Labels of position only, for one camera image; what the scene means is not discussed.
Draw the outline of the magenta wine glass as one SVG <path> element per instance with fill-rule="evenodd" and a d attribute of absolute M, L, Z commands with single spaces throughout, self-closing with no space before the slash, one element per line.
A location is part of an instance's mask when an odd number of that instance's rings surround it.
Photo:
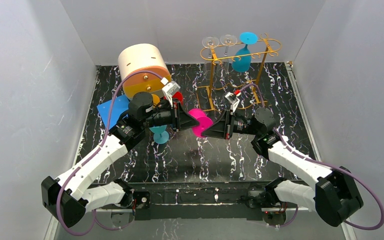
<path fill-rule="evenodd" d="M 191 128 L 193 133 L 197 137 L 203 138 L 204 137 L 202 135 L 203 131 L 208 129 L 213 124 L 213 120 L 210 117 L 208 117 L 207 114 L 203 110 L 201 110 L 199 108 L 193 108 L 193 109 L 189 110 L 188 114 L 190 114 L 192 117 L 194 117 L 199 123 L 198 126 L 194 126 Z"/>

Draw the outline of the yellow wine glass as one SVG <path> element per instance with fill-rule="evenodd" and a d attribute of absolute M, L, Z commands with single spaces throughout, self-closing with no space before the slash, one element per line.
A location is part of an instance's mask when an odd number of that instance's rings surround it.
<path fill-rule="evenodd" d="M 161 99 L 156 94 L 151 94 L 151 96 L 152 96 L 152 105 L 154 108 L 156 108 L 159 105 Z"/>

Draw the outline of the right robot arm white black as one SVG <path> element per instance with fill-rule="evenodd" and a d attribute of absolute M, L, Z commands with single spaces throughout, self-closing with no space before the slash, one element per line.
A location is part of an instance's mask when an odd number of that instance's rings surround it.
<path fill-rule="evenodd" d="M 337 227 L 364 205 L 355 180 L 349 171 L 328 167 L 321 162 L 311 162 L 286 143 L 285 137 L 275 131 L 273 113 L 258 108 L 246 118 L 232 111 L 225 111 L 202 136 L 230 139 L 234 134 L 253 135 L 251 145 L 265 159 L 285 167 L 305 184 L 297 184 L 279 177 L 265 186 L 263 200 L 271 204 L 289 202 L 316 211 L 328 225 Z"/>

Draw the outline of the red wine glass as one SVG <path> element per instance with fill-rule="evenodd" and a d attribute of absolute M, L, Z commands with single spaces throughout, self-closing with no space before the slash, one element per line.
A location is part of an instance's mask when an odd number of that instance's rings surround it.
<path fill-rule="evenodd" d="M 181 92 L 177 91 L 173 96 L 172 96 L 172 99 L 175 99 L 175 100 L 178 100 L 180 101 L 180 104 L 182 105 L 183 104 L 183 95 Z"/>

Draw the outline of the white cylindrical drawer box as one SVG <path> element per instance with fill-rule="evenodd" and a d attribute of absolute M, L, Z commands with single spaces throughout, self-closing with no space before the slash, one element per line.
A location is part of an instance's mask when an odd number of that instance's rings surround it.
<path fill-rule="evenodd" d="M 118 56 L 124 95 L 131 100 L 136 93 L 148 92 L 163 97 L 161 77 L 171 81 L 171 74 L 159 49 L 149 43 L 125 48 Z"/>

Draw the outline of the light blue wine glass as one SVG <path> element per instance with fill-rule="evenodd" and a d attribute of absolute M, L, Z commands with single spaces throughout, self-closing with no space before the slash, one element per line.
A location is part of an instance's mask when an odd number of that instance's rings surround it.
<path fill-rule="evenodd" d="M 166 129 L 166 125 L 149 128 L 149 130 L 153 133 L 153 140 L 156 144 L 165 144 L 170 139 L 169 133 L 166 131 Z"/>

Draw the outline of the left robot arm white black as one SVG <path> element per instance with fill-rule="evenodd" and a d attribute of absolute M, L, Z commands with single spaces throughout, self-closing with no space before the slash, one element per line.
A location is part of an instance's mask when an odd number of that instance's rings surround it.
<path fill-rule="evenodd" d="M 123 180 L 91 189 L 89 186 L 115 161 L 129 153 L 149 128 L 170 126 L 179 132 L 197 127 L 199 121 L 184 110 L 178 99 L 155 104 L 148 92 L 139 92 L 109 129 L 107 137 L 66 172 L 41 182 L 43 206 L 66 228 L 76 225 L 85 213 L 110 205 L 130 203 L 131 187 Z"/>

